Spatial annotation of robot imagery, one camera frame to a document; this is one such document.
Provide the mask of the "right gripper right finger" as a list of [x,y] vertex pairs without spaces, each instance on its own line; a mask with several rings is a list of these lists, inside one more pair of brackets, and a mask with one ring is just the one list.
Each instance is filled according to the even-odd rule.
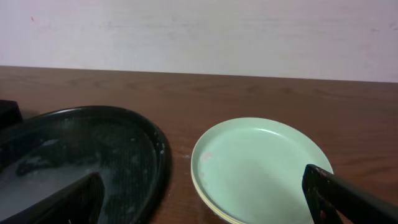
[[316,165],[306,165],[302,189],[314,224],[341,223],[339,214],[357,224],[397,224],[395,205],[363,192]]

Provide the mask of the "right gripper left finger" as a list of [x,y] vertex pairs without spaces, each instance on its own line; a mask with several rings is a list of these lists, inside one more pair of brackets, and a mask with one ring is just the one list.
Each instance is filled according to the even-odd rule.
[[105,195],[99,173],[90,173],[1,224],[96,224]]

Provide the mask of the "mint plate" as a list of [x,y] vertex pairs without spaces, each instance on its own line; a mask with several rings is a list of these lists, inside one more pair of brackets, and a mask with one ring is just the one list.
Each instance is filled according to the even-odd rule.
[[331,172],[323,151],[278,121],[236,118],[207,130],[191,156],[191,173],[223,212],[242,223],[312,223],[302,190],[305,167]]

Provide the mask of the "black round tray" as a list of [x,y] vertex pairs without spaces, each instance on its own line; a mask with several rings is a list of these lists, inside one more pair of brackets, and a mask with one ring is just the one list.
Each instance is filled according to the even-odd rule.
[[170,173],[169,143],[139,113],[82,106],[1,129],[1,219],[90,174],[104,184],[100,223],[147,223]]

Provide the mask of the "black rectangular tray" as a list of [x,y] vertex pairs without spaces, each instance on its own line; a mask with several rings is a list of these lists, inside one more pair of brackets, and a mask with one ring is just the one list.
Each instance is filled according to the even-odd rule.
[[23,120],[16,101],[0,100],[0,128],[12,126]]

